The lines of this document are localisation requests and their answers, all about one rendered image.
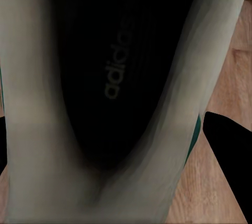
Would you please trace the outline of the gym shoe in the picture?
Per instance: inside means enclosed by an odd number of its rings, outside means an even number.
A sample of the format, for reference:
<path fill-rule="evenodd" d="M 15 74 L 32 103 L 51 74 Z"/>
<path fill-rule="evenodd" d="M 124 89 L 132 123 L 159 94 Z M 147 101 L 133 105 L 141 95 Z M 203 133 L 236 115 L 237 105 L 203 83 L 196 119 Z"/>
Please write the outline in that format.
<path fill-rule="evenodd" d="M 5 224 L 165 224 L 244 0 L 0 0 Z"/>

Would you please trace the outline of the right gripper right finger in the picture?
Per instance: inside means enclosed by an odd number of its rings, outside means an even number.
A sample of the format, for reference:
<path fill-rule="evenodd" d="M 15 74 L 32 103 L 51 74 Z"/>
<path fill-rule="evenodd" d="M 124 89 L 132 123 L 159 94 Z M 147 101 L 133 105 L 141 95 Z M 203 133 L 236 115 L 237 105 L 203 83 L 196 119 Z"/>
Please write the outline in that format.
<path fill-rule="evenodd" d="M 206 112 L 203 131 L 248 222 L 252 224 L 252 132 Z"/>

